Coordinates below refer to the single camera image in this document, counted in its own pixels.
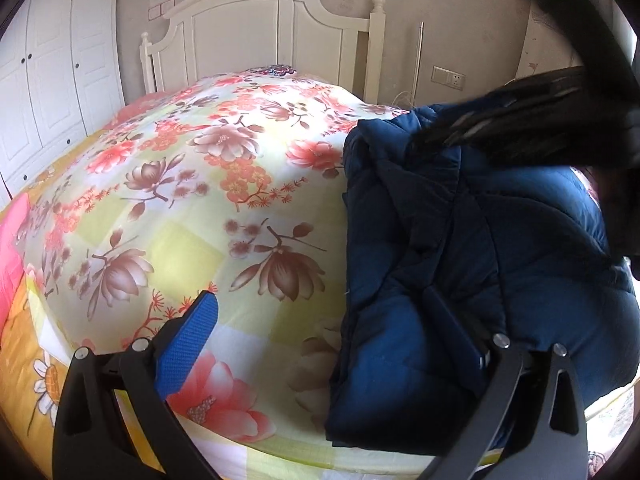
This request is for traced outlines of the blue quilted down jacket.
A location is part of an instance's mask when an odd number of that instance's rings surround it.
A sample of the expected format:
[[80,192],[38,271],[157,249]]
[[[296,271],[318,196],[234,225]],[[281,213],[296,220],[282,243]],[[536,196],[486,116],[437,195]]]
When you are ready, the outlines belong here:
[[344,145],[346,304],[326,436],[437,455],[486,380],[478,332],[570,354],[585,404],[639,365],[639,306],[596,201],[570,167],[495,169],[416,144],[458,106],[363,119]]

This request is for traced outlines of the sailboat print curtain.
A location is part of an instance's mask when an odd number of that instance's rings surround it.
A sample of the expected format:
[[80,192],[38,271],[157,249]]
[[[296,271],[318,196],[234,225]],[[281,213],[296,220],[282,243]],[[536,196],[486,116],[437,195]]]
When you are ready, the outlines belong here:
[[552,17],[540,10],[536,3],[532,3],[515,78],[522,79],[581,65],[582,60]]

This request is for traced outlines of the orange floral bed sheet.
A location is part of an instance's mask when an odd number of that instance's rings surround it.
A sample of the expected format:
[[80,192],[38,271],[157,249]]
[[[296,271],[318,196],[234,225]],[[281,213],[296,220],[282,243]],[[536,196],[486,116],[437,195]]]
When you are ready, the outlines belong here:
[[183,310],[148,243],[172,202],[179,136],[163,120],[103,129],[24,192],[30,209],[16,241],[24,274],[1,327],[1,419],[44,478],[70,352],[120,349]]

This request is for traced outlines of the floral bed quilt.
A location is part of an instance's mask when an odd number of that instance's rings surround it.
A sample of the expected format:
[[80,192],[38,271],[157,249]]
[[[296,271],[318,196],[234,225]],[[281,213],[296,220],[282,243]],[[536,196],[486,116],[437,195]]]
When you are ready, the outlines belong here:
[[[326,436],[346,304],[344,145],[363,119],[412,112],[308,78],[203,79],[128,107],[107,128],[174,122],[164,218],[151,255],[218,321],[182,388],[178,421],[226,479],[413,479],[435,455],[337,446]],[[120,349],[93,350],[92,356]]]

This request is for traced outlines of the pink cloth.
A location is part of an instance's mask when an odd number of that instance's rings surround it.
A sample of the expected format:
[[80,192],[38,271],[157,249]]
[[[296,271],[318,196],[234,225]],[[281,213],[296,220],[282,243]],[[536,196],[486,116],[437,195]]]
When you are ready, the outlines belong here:
[[12,200],[1,221],[0,257],[0,324],[4,327],[12,301],[24,274],[23,256],[16,247],[17,234],[27,219],[30,209],[26,193]]

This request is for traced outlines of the red blue patterned pillow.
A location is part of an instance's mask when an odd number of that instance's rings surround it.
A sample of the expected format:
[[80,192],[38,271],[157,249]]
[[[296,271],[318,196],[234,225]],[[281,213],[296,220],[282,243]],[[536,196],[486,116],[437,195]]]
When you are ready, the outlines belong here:
[[297,73],[297,70],[286,64],[274,64],[269,66],[253,67],[248,70],[252,74],[273,77],[287,77]]

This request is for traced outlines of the white wardrobe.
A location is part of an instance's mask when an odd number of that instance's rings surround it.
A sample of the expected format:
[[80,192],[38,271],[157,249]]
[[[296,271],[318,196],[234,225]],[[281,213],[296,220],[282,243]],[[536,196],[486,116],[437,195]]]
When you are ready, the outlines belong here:
[[124,105],[116,0],[24,0],[1,38],[1,203]]

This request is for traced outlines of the white wooden headboard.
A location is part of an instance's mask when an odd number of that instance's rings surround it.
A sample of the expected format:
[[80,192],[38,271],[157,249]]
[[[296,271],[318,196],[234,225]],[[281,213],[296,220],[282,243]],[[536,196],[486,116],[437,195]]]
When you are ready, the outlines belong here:
[[385,0],[367,18],[334,14],[321,0],[184,0],[164,16],[160,41],[141,36],[146,92],[274,64],[337,84],[375,104],[380,92]]

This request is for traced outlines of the wall socket panel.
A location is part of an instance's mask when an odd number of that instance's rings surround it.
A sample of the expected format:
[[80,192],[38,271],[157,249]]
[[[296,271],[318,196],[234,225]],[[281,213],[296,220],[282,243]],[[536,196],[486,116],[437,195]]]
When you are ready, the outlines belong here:
[[442,86],[462,91],[465,85],[465,76],[454,70],[447,70],[439,66],[433,66],[431,82]]

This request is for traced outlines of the white wall pipe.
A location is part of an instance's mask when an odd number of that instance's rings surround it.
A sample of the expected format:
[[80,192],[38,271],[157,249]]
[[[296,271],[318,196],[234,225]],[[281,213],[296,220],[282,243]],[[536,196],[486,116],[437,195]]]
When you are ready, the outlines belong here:
[[411,90],[412,106],[415,106],[416,101],[418,100],[424,36],[425,36],[425,22],[420,21],[420,25],[418,28],[418,36],[416,36],[416,59],[414,60],[414,71],[413,71],[413,78],[412,78],[412,90]]

